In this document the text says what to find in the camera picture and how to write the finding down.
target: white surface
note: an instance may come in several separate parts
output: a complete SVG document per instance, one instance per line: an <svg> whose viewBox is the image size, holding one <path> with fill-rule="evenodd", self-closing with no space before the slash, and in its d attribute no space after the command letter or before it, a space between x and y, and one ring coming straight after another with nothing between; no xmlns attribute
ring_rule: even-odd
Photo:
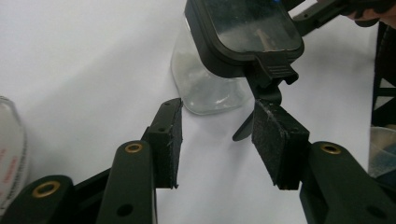
<svg viewBox="0 0 396 224"><path fill-rule="evenodd" d="M15 102L32 152L30 181L77 184L141 137L160 103L177 97L170 58L185 0L0 3L0 93ZM308 35L300 79L283 106L311 131L367 166L375 31L337 18ZM158 190L159 222L305 223L297 191L279 191L247 139L231 137L253 103L183 114L176 190Z"/></svg>

